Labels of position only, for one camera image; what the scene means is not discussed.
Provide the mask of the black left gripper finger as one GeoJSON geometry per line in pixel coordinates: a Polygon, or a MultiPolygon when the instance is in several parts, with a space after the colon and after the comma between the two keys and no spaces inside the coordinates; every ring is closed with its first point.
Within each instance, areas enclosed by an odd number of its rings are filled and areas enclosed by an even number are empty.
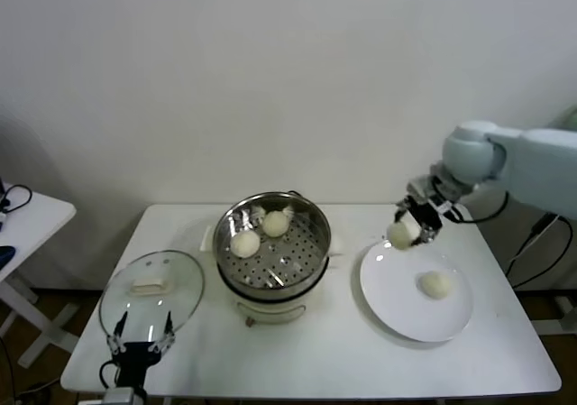
{"type": "Polygon", "coordinates": [[[169,311],[166,316],[162,335],[151,345],[152,352],[167,352],[175,342],[175,333],[172,315],[169,311]]]}
{"type": "Polygon", "coordinates": [[[106,335],[106,342],[112,354],[119,354],[125,351],[122,334],[127,318],[128,311],[126,310],[120,320],[115,324],[113,333],[106,335]]]}

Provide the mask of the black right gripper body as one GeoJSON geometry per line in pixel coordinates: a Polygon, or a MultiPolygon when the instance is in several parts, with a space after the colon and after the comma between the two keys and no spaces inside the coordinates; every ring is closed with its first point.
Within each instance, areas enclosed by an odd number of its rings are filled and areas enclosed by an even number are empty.
{"type": "Polygon", "coordinates": [[[424,229],[440,230],[443,226],[442,216],[452,209],[453,203],[442,196],[420,198],[407,195],[408,213],[424,229]]]}

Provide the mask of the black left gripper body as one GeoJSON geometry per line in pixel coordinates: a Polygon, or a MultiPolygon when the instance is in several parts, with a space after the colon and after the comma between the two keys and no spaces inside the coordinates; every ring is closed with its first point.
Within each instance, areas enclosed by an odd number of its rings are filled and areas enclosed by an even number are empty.
{"type": "Polygon", "coordinates": [[[132,342],[123,351],[113,354],[118,369],[117,386],[143,386],[147,371],[161,359],[161,351],[153,342],[132,342]]]}

